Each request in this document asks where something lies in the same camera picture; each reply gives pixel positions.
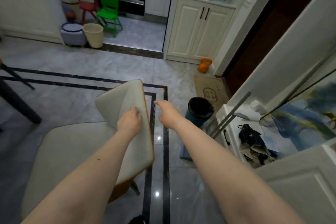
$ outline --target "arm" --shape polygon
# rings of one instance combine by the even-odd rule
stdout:
[[[305,223],[250,168],[182,117],[167,101],[156,101],[160,122],[175,130],[228,223]]]
[[[118,121],[117,133],[65,177],[22,223],[101,223],[128,144],[140,129],[141,115],[133,107]]]

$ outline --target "hand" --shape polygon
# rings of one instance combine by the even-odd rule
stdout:
[[[174,129],[175,125],[184,119],[172,103],[168,101],[154,101],[154,104],[161,107],[162,115],[159,116],[159,120],[163,126]]]
[[[118,121],[118,132],[125,134],[132,140],[141,130],[142,118],[136,107],[124,112]]]

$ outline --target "left arm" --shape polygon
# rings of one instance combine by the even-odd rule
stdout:
[[[133,107],[118,121],[117,133],[65,177],[22,223],[101,223],[128,144],[140,129],[141,115]]]

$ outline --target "right arm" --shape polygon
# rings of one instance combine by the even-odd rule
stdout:
[[[250,168],[185,119],[167,101],[156,101],[160,122],[175,130],[228,223],[305,222]]]

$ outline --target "orange kettlebell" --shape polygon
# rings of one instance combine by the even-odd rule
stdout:
[[[208,71],[209,66],[210,66],[211,64],[212,64],[212,60],[211,60],[211,59],[201,58],[197,70],[198,70],[200,73],[205,74],[205,73]]]

